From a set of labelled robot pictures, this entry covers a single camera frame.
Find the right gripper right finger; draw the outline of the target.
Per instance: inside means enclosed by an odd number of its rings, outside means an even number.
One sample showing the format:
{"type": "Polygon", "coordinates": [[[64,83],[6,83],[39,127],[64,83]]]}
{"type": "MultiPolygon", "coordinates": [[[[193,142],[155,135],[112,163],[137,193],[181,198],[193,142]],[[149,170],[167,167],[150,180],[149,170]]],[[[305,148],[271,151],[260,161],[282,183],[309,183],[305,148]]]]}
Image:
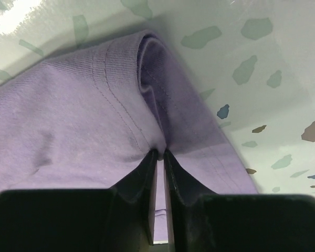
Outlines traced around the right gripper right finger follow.
{"type": "Polygon", "coordinates": [[[315,251],[315,198],[223,195],[164,152],[170,251],[315,251]]]}

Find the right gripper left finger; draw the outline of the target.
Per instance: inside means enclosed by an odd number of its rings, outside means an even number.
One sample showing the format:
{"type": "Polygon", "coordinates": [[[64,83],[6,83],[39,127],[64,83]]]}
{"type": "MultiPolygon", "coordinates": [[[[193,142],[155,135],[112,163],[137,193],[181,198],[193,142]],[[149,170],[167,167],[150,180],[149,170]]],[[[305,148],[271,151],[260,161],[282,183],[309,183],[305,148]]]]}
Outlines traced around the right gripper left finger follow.
{"type": "Polygon", "coordinates": [[[148,251],[156,150],[108,189],[0,193],[0,251],[148,251]]]}

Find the purple t shirt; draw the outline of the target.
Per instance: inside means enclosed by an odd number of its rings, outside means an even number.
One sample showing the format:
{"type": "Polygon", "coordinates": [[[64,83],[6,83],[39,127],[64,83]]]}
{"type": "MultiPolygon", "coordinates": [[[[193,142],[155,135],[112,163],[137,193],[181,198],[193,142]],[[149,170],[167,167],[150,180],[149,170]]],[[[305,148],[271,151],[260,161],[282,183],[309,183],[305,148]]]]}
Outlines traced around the purple t shirt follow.
{"type": "Polygon", "coordinates": [[[217,194],[256,193],[211,111],[150,31],[44,60],[0,86],[0,193],[108,189],[152,150],[157,163],[170,151],[217,194]]]}

